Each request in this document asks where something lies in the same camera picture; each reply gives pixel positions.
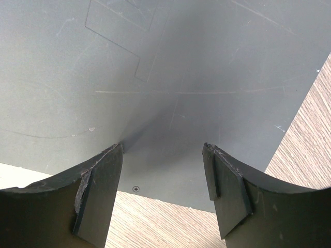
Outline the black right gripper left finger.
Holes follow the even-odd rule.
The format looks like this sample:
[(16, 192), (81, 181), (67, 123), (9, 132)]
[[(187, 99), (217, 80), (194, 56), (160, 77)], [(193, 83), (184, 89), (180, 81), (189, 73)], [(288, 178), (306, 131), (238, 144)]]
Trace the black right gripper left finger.
[(1, 190), (1, 247), (104, 247), (123, 146), (24, 188)]

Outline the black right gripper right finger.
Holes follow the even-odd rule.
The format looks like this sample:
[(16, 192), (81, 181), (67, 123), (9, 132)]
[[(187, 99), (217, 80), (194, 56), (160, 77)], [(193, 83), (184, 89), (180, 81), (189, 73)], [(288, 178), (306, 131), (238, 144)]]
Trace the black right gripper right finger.
[(330, 188), (282, 181), (209, 143), (202, 155), (227, 247), (330, 247)]

